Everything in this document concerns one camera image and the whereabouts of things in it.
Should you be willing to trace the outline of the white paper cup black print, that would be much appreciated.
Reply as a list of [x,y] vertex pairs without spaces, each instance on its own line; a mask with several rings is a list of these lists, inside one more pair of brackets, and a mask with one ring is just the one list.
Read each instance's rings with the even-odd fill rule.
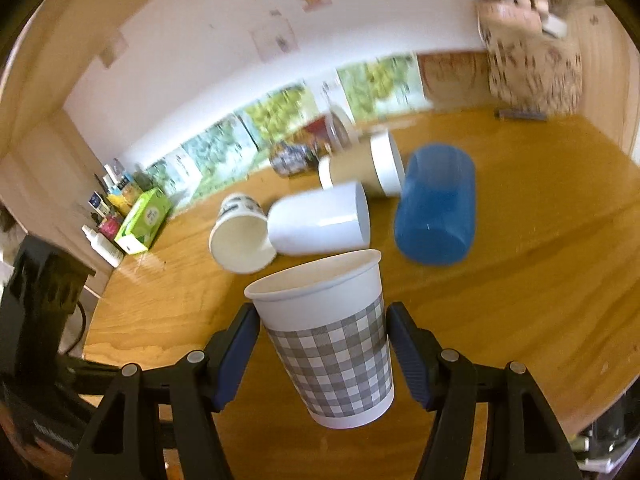
[[265,269],[277,255],[268,237],[267,216],[254,198],[243,193],[232,193],[222,201],[208,249],[216,263],[236,274]]

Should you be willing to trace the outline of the plain white plastic cup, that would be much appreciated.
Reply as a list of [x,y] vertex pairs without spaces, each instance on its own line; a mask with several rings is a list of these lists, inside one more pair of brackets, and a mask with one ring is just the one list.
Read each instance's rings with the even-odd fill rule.
[[368,248],[371,222],[363,186],[352,181],[280,198],[268,214],[268,237],[286,256]]

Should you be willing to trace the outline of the pink jar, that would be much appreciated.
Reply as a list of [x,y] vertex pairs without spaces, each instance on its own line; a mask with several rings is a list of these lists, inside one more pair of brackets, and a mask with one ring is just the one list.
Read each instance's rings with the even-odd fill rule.
[[122,217],[119,214],[116,216],[107,216],[101,220],[98,225],[99,232],[103,234],[108,240],[114,242],[115,237],[122,226]]

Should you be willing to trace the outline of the blue plastic cup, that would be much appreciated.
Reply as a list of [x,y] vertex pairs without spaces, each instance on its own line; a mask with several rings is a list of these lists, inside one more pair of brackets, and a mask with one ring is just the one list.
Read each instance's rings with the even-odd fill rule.
[[452,145],[431,143],[409,159],[394,221],[397,248],[426,266],[463,260],[476,231],[476,168]]

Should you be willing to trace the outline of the yellow tube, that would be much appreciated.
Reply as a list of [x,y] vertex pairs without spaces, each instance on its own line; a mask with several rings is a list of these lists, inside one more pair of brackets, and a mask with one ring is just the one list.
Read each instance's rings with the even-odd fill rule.
[[107,200],[124,218],[130,213],[132,206],[122,194],[109,192],[107,194]]

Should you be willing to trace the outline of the grey checkered paper cup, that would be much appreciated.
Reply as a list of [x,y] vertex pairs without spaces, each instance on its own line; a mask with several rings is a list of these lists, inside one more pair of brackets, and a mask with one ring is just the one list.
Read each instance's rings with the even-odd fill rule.
[[244,290],[308,413],[323,427],[370,424],[393,403],[381,259],[376,249],[344,252]]

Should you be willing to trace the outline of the brown sleeved paper cup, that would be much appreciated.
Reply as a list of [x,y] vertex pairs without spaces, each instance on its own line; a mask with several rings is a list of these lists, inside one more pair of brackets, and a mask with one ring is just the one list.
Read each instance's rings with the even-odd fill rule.
[[368,197],[393,197],[401,194],[405,166],[394,137],[386,130],[344,152],[323,156],[318,176],[325,190],[357,181]]

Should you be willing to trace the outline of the blue cap cosmetic bottle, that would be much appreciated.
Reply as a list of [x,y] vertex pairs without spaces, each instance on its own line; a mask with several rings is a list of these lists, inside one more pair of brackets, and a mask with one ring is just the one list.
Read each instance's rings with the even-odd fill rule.
[[110,218],[112,211],[111,207],[107,205],[106,201],[98,192],[93,192],[88,200],[91,208],[99,214],[102,218]]

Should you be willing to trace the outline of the patterned fabric bag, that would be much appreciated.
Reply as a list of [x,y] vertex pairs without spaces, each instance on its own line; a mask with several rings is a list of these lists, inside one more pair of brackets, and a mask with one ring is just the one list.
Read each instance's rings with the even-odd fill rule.
[[491,94],[517,110],[575,114],[582,98],[579,44],[547,34],[533,9],[500,0],[479,1],[475,9]]

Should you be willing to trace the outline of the colourful printed can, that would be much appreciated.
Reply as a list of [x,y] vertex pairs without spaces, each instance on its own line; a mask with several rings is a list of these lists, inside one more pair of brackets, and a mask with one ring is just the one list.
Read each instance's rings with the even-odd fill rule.
[[332,106],[292,136],[274,144],[269,153],[270,166],[284,178],[316,171],[322,157],[345,151],[356,140],[352,120],[341,107]]

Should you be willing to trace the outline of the green tissue box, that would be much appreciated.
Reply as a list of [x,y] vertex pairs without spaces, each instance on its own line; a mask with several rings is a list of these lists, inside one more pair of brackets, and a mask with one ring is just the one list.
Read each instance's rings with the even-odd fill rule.
[[171,201],[160,188],[143,192],[122,222],[115,243],[127,255],[147,252],[171,208]]

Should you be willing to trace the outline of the white squeeze bottle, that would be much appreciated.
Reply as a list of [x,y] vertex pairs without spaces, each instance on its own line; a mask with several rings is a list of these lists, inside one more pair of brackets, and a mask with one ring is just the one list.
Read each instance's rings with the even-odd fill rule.
[[102,233],[90,228],[90,226],[82,226],[81,231],[84,232],[86,239],[89,241],[91,248],[100,255],[112,268],[116,269],[124,260],[124,254]]

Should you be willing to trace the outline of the black pen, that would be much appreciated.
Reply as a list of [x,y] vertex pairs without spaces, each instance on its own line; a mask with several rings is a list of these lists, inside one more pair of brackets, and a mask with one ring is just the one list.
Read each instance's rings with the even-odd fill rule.
[[548,116],[532,110],[514,110],[513,108],[497,108],[495,118],[503,120],[526,120],[526,122],[546,122]]

